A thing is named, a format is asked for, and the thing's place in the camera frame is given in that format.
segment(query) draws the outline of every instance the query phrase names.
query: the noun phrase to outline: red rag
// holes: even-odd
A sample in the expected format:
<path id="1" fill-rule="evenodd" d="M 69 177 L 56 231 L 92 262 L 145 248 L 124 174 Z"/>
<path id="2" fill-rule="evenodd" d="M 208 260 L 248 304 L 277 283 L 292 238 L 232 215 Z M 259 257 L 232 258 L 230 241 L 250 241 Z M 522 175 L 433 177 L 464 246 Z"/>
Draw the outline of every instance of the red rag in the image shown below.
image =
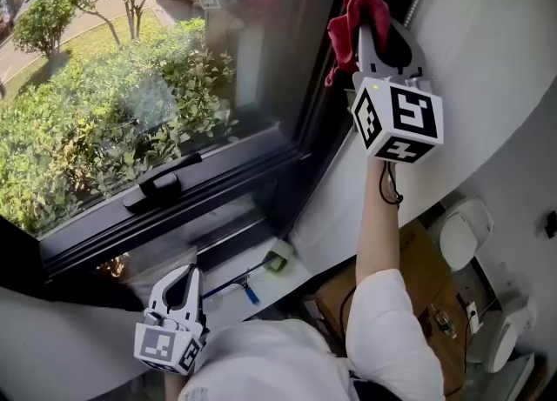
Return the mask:
<path id="1" fill-rule="evenodd" d="M 327 78 L 325 86 L 331 87 L 337 70 L 354 73 L 358 71 L 358 65 L 354 59 L 352 49 L 352 35 L 354 29 L 359 27 L 362 13 L 372 19 L 372 24 L 377 32 L 379 53 L 386 49 L 387 36 L 391 27 L 391 15 L 389 6 L 383 0 L 343 0 L 346 14 L 334 17 L 327 26 L 331 38 L 332 49 L 337 57 L 337 65 L 334 66 Z"/>

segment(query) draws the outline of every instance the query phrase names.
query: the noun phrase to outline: window handle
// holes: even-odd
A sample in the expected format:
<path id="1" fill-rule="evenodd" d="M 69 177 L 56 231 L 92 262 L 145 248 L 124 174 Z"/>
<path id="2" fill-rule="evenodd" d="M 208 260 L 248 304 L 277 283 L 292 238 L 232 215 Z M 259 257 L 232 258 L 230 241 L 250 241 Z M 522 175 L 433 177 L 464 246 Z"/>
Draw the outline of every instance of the window handle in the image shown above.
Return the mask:
<path id="1" fill-rule="evenodd" d="M 124 207 L 134 213 L 145 212 L 179 196 L 182 186 L 172 172 L 201 161 L 201 155 L 195 152 L 145 172 L 138 179 L 139 190 L 133 190 L 124 197 Z"/>

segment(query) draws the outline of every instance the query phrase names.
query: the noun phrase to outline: white shirt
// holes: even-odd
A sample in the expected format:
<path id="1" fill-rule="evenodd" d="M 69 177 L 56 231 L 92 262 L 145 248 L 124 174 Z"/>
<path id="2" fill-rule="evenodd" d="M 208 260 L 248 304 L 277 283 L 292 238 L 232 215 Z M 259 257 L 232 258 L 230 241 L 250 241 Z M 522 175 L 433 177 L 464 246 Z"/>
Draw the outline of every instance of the white shirt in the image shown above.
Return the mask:
<path id="1" fill-rule="evenodd" d="M 356 400 L 349 370 L 404 401 L 444 399 L 440 363 L 397 270 L 375 273 L 356 289 L 346 354 L 336 358 L 302 321 L 244 322 L 208 342 L 179 400 Z"/>

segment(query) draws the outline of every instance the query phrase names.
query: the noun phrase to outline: road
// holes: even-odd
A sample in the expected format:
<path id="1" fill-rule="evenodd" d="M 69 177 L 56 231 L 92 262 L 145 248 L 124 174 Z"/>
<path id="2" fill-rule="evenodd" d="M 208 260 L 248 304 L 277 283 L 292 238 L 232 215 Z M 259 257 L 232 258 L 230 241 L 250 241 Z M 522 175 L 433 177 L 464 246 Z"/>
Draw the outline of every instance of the road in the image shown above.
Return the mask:
<path id="1" fill-rule="evenodd" d="M 186 0 L 147 0 L 145 8 L 150 8 L 163 25 L 174 24 L 178 20 L 192 18 L 191 4 Z M 125 14 L 122 0 L 99 0 L 97 3 L 99 13 L 110 20 Z M 62 36 L 62 42 L 103 23 L 99 17 L 78 12 L 70 26 Z M 37 53 L 23 53 L 16 50 L 9 41 L 0 48 L 0 78 L 7 82 L 14 77 L 28 63 L 37 59 Z"/>

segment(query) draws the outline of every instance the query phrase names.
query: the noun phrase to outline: green bush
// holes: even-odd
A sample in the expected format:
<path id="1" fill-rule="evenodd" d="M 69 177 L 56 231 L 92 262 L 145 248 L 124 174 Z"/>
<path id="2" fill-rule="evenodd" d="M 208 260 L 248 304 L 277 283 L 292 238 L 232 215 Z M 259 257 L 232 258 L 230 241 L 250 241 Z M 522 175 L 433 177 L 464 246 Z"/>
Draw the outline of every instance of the green bush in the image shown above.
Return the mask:
<path id="1" fill-rule="evenodd" d="M 0 214 L 42 234 L 179 157 L 193 138 L 229 130 L 219 90 L 230 88 L 232 60 L 213 59 L 204 33 L 193 20 L 101 48 L 0 106 Z"/>
<path id="2" fill-rule="evenodd" d="M 17 20 L 14 44 L 26 53 L 35 51 L 52 58 L 60 50 L 60 38 L 73 12 L 67 0 L 37 0 Z"/>

